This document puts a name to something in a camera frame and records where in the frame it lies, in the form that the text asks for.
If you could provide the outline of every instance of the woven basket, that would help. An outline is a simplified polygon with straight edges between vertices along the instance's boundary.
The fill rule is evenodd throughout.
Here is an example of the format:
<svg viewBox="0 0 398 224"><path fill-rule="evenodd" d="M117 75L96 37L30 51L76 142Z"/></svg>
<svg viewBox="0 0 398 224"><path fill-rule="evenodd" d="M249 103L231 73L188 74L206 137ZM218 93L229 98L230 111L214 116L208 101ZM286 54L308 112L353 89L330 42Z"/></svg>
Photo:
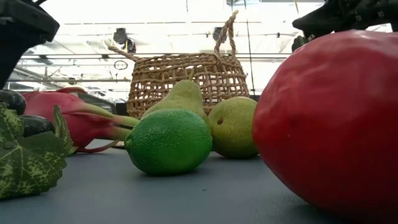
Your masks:
<svg viewBox="0 0 398 224"><path fill-rule="evenodd" d="M110 46L113 52L135 62L132 73L131 90L127 102L130 116L141 118L151 106L166 96L174 84L189 78L201 89L203 107L208 114L222 100L233 96L249 97L246 75L235 57L236 46L233 39L233 22L238 11L225 22L216 42L213 54L163 55L161 57L139 58ZM231 55L220 55L221 41L228 31Z"/></svg>

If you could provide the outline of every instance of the pear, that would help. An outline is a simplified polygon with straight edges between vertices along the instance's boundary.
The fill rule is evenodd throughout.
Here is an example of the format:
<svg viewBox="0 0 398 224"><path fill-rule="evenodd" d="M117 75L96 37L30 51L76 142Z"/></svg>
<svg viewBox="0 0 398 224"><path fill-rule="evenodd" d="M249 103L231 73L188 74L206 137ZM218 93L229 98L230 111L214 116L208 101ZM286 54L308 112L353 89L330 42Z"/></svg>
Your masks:
<svg viewBox="0 0 398 224"><path fill-rule="evenodd" d="M252 122L257 102L242 96L219 102L209 114L213 150L230 159L258 155L252 139Z"/></svg>
<svg viewBox="0 0 398 224"><path fill-rule="evenodd" d="M174 108L186 109L199 115L205 121L209 132L211 132L209 120L203 109L203 98L201 96L200 87L192 81L192 76L193 72L191 72L189 80L177 82L165 98L149 108L142 117L157 110Z"/></svg>

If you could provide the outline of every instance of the table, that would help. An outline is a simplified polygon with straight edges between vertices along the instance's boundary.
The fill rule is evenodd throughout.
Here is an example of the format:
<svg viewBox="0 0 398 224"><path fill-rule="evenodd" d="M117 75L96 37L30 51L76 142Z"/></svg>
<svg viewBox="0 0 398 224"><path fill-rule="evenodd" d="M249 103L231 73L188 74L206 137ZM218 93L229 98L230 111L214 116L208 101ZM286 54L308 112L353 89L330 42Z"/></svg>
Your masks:
<svg viewBox="0 0 398 224"><path fill-rule="evenodd" d="M348 223L306 204L260 157L212 152L197 171L148 177L125 150L77 154L49 192L0 202L4 224L325 224Z"/></svg>

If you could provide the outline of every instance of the artificial leaf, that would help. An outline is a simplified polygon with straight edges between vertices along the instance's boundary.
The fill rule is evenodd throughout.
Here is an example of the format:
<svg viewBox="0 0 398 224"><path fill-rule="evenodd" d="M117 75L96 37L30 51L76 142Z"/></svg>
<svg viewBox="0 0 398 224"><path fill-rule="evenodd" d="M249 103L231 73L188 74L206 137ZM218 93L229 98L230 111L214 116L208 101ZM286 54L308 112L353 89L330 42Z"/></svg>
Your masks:
<svg viewBox="0 0 398 224"><path fill-rule="evenodd" d="M54 105L53 117L55 136L63 140L65 149L67 150L68 154L73 154L77 150L77 147L73 147L73 141L69 135L67 121L62 116L61 110L57 105Z"/></svg>
<svg viewBox="0 0 398 224"><path fill-rule="evenodd" d="M50 131L22 138L23 129L17 115L0 103L0 199L48 191L66 166L60 138Z"/></svg>

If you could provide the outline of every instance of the pink dragon fruit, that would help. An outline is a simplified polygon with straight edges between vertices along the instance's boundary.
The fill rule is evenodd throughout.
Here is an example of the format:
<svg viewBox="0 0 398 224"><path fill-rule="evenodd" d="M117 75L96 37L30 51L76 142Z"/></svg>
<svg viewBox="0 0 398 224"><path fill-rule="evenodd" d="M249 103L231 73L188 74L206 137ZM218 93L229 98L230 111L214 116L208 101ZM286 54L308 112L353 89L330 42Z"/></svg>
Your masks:
<svg viewBox="0 0 398 224"><path fill-rule="evenodd" d="M128 116L113 115L110 112L88 103L70 93L86 93L81 88L63 88L57 91L33 91L22 94L26 99L24 114L41 116L53 121L53 106L58 105L68 124L76 152L101 152L117 142L123 141L130 129L116 127L115 124L134 127L138 120ZM95 149L86 149L94 139L113 139L111 144Z"/></svg>

